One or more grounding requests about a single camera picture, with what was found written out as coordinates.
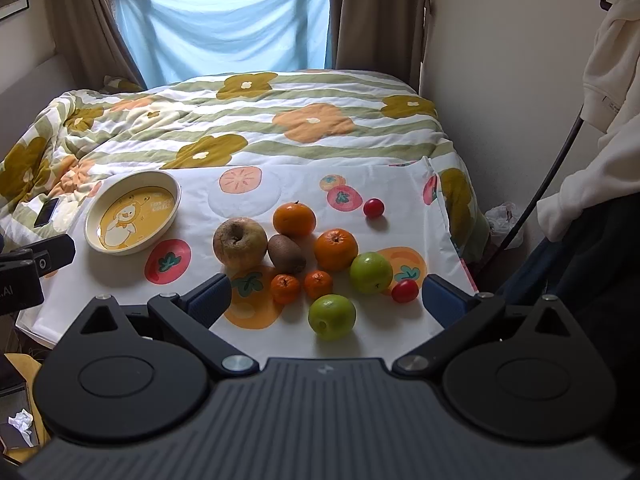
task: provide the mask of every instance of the apple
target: apple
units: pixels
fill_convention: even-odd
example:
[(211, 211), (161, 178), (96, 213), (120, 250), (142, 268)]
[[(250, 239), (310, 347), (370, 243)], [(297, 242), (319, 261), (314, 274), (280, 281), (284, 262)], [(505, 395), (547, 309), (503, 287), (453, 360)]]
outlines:
[(367, 218), (378, 218), (385, 212), (385, 205), (379, 198), (372, 198), (364, 203), (362, 210)]
[(383, 292), (391, 285), (394, 270), (387, 259), (378, 253), (356, 256), (349, 271), (351, 285), (363, 294)]
[(250, 218), (231, 218), (213, 235), (213, 252), (227, 267), (247, 270), (260, 265), (267, 253), (267, 233)]
[(356, 324), (356, 308), (344, 296), (327, 294), (311, 304), (308, 320), (320, 339), (340, 339)]

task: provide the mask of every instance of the floral bedspread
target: floral bedspread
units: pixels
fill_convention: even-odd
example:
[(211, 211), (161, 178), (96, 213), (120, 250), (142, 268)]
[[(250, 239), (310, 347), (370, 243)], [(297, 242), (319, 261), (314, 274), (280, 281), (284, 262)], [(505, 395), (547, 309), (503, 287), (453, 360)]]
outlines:
[[(432, 102), (374, 72), (265, 72), (198, 77), (137, 93), (67, 92), (0, 164), (0, 230), (8, 249), (64, 232), (82, 200), (117, 173), (402, 165), (427, 156), (440, 175), (452, 238), (475, 261), (488, 224), (437, 117)], [(60, 202), (51, 222), (34, 228), (44, 201), (54, 196)]]

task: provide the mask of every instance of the cartoon duck print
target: cartoon duck print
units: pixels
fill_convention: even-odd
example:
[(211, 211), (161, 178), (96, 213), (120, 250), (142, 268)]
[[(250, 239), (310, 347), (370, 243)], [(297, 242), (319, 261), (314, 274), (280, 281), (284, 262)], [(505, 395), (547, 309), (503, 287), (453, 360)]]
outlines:
[(118, 211), (113, 220), (107, 225), (104, 234), (104, 245), (116, 248), (127, 241), (129, 235), (136, 233), (136, 226), (133, 221), (140, 213), (140, 204), (133, 201)]

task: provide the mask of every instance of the yellow bowl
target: yellow bowl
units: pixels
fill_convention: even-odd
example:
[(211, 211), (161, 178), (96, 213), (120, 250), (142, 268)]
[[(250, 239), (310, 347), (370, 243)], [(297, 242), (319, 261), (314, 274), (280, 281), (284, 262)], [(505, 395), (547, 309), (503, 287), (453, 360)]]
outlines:
[(99, 253), (137, 253), (171, 227), (180, 196), (177, 180), (164, 171), (130, 174), (94, 198), (84, 222), (84, 238)]

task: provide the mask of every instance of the blue gripper pad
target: blue gripper pad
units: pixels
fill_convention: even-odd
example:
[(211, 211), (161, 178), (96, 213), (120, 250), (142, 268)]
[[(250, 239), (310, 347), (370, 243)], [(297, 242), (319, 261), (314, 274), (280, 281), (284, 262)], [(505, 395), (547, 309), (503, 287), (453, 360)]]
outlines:
[(478, 300), (437, 274), (422, 282), (422, 304), (443, 328), (449, 328), (478, 304)]
[(231, 305), (231, 281), (226, 274), (213, 278), (180, 297), (180, 306), (198, 323), (209, 328)]

